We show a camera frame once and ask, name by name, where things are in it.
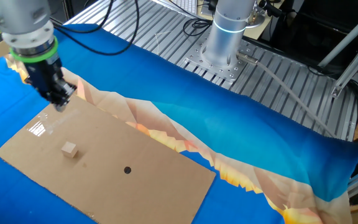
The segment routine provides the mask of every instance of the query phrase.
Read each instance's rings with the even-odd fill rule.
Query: blue cloth
[[[104,51],[127,44],[102,30],[72,35]],[[100,90],[152,101],[216,152],[310,184],[323,200],[330,201],[346,190],[358,160],[358,144],[322,137],[138,47],[104,57],[59,33],[56,36],[66,68]],[[47,102],[22,84],[0,58],[0,147],[45,106]],[[183,154],[217,172],[199,154]],[[283,218],[263,194],[230,185],[217,172],[193,223],[219,222],[283,223]],[[0,159],[0,223],[94,222]]]
[[[0,147],[48,105],[0,58]],[[217,172],[198,153],[183,154]],[[264,215],[255,215],[255,210]],[[193,223],[283,223],[263,194],[245,192],[219,172]],[[0,159],[0,223],[94,223],[69,204]]]
[[[127,44],[104,30],[72,35],[103,52]],[[358,161],[358,143],[321,136],[139,47],[109,57],[84,50],[59,32],[56,36],[64,66],[97,89],[149,100],[215,152],[309,184],[327,202],[346,191]]]

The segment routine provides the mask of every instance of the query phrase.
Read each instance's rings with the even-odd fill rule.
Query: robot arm
[[[63,79],[58,42],[49,21],[47,0],[0,0],[0,31],[11,54],[24,63],[31,84],[63,111],[76,86]]]

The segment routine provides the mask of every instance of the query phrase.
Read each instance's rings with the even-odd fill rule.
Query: hole
[[[125,167],[124,168],[124,173],[126,173],[126,174],[130,174],[131,171],[132,171],[132,169],[130,167]]]

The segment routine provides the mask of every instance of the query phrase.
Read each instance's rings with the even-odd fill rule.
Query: white tube
[[[355,37],[358,35],[358,25],[346,35],[345,38],[318,64],[319,67],[324,68],[334,57],[336,57]]]
[[[263,65],[262,63],[260,62],[257,62],[256,63],[260,68],[263,68],[265,70],[266,73],[268,73],[274,80],[276,80],[284,89],[285,91],[287,91],[291,96],[292,98],[294,98],[296,100],[296,102],[299,103],[299,105],[301,105],[301,107],[303,109],[306,110],[306,112],[308,112],[310,114],[310,116],[319,124],[321,125],[326,131],[327,133],[332,136],[333,138],[336,138],[336,135],[334,133],[332,133],[328,127],[308,108],[308,106],[306,106],[302,101],[301,99],[299,99],[299,97],[294,93],[292,92],[292,90],[283,82],[281,81],[280,78],[278,78],[272,71],[270,71],[270,69],[268,69],[265,65]]]

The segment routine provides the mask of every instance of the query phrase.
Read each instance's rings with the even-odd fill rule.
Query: black cable
[[[201,32],[197,33],[197,34],[189,34],[186,31],[186,28],[192,23],[192,28],[194,29],[203,29]],[[199,18],[194,18],[194,19],[189,19],[188,21],[185,22],[185,24],[183,25],[183,32],[190,37],[195,37],[197,35],[201,35],[203,34],[210,26],[212,25],[212,21],[207,20],[207,19],[199,19]]]
[[[326,71],[326,70],[321,69],[321,70],[319,71],[318,69],[313,68],[313,69],[315,69],[317,72],[319,72],[319,73],[316,73],[315,71],[313,71],[312,69],[310,69],[310,68],[311,68],[310,65],[307,65],[307,67],[308,67],[308,70],[309,70],[310,73],[312,73],[313,75],[317,75],[317,76],[330,77],[330,76],[335,76],[335,75],[341,74],[340,72],[331,73],[331,74],[326,74],[326,72],[328,72],[328,71]]]
[[[191,17],[194,17],[193,19],[189,19],[188,21],[186,21],[183,25],[183,32],[190,36],[190,37],[194,37],[197,35],[201,35],[203,34],[211,25],[212,25],[212,21],[211,20],[207,20],[207,19],[201,19],[199,17],[196,17],[192,14],[190,14],[188,11],[182,9],[180,6],[178,6],[176,3],[174,3],[172,0],[169,0],[172,4],[174,4],[178,9],[182,10],[183,12],[185,12],[186,14],[190,15]],[[197,34],[189,34],[186,31],[186,28],[191,24],[192,28],[194,29],[203,29],[201,32],[197,33]]]
[[[270,27],[268,28],[268,34],[270,36],[270,42],[272,41],[272,24],[273,24],[273,16],[272,16],[272,20],[270,21]]]
[[[136,19],[136,28],[135,28],[135,31],[134,31],[134,35],[132,36],[132,39],[131,41],[129,41],[128,45],[118,51],[118,52],[113,52],[113,53],[106,53],[106,52],[100,52],[98,50],[95,50],[95,49],[92,49],[88,46],[86,46],[85,44],[81,43],[80,41],[76,40],[74,37],[72,37],[70,34],[67,34],[65,31],[61,30],[61,27],[56,27],[56,30],[58,30],[59,32],[61,32],[62,34],[64,34],[65,36],[67,36],[68,38],[70,38],[72,41],[76,42],[78,45],[84,47],[85,49],[93,52],[93,53],[96,53],[96,54],[100,54],[100,55],[105,55],[105,56],[114,56],[114,55],[119,55],[121,53],[124,53],[126,50],[129,49],[129,47],[134,43],[135,41],[135,37],[136,37],[136,34],[137,34],[137,31],[139,29],[139,20],[140,20],[140,13],[139,13],[139,5],[137,3],[137,0],[135,0],[135,5],[136,5],[136,16],[137,16],[137,19]]]
[[[87,0],[84,4],[84,9],[86,9],[86,7],[88,6],[88,4],[90,3],[91,0]]]
[[[112,4],[113,4],[114,0],[110,0],[110,4],[109,4],[109,7],[107,9],[107,13],[102,21],[102,23],[100,23],[96,28],[94,29],[91,29],[91,30],[73,30],[73,29],[70,29],[70,28],[67,28],[67,27],[63,27],[63,26],[59,26],[59,25],[56,25],[55,27],[58,27],[58,28],[61,28],[61,29],[65,29],[67,31],[70,31],[70,32],[75,32],[75,33],[79,33],[79,34],[90,34],[92,32],[95,32],[95,31],[98,31],[100,29],[102,29],[102,27],[104,26],[104,24],[106,23],[107,19],[109,18],[109,15],[110,15],[110,11],[111,11],[111,8],[112,8]]]

